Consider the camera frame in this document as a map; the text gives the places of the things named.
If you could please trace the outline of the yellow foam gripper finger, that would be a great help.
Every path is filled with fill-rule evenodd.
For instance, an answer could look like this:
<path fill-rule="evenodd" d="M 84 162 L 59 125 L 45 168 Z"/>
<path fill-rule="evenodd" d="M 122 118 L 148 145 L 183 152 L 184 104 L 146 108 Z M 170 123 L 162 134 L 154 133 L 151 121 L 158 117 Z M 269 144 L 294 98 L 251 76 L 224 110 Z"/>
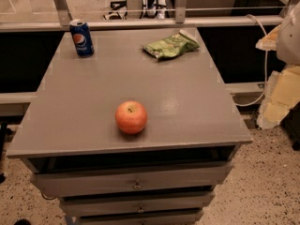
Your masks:
<path fill-rule="evenodd" d="M 287 65 L 281 72 L 273 71 L 265 89 L 257 125 L 274 128 L 300 102 L 300 66 Z"/>

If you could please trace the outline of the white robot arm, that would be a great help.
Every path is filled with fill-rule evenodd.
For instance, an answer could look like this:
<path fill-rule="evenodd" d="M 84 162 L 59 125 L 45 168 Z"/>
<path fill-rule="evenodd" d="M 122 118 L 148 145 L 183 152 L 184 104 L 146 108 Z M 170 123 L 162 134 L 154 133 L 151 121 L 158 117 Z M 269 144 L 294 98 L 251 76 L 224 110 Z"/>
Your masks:
<path fill-rule="evenodd" d="M 286 64 L 281 72 L 272 72 L 259 109 L 257 124 L 269 129 L 278 126 L 300 102 L 300 2 L 289 11 L 281 25 L 257 42 L 256 48 L 276 51 L 277 58 Z"/>

